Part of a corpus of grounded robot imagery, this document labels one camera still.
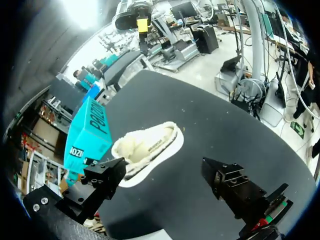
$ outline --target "black cabinet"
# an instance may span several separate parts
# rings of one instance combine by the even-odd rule
[[[219,47],[215,30],[211,26],[194,30],[192,31],[192,34],[196,42],[196,46],[202,54],[211,54]]]

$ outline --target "screw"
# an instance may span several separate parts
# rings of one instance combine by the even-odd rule
[[[35,204],[35,205],[33,205],[33,211],[35,211],[35,212],[38,212],[39,210],[40,210],[40,206],[39,206],[39,204]]]
[[[48,204],[48,202],[49,202],[48,198],[46,198],[46,197],[41,198],[42,205],[46,205],[46,204]]]

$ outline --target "blue cardboard box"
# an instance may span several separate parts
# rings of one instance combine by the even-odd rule
[[[100,161],[112,146],[105,108],[88,97],[71,122],[64,150],[64,167],[78,174],[91,162]]]

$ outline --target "bolt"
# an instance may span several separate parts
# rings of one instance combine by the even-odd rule
[[[35,204],[35,205],[33,205],[33,211],[35,211],[35,212],[38,212],[39,210],[40,210],[40,206],[39,206],[39,204]]]
[[[48,198],[46,198],[46,197],[41,198],[42,205],[46,205],[46,204],[48,204],[48,202],[49,202]]]
[[[87,184],[88,183],[88,179],[86,178],[86,176],[81,176],[80,177],[80,181],[82,184]]]
[[[97,179],[92,179],[91,180],[92,187],[96,188],[98,186],[98,180]]]

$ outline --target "black tabletop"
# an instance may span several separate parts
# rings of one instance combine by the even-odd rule
[[[201,175],[202,158],[238,163],[270,194],[281,184],[294,202],[279,224],[287,233],[316,189],[299,156],[275,133],[236,106],[190,84],[147,70],[106,106],[113,141],[166,121],[184,135],[179,152],[140,184],[118,187],[99,209],[111,237],[126,239],[165,229],[173,240],[237,239],[245,225],[218,201]]]
[[[126,68],[141,55],[140,51],[130,51],[121,56],[114,64],[112,64],[104,73],[105,85],[111,86],[119,82],[121,75]]]

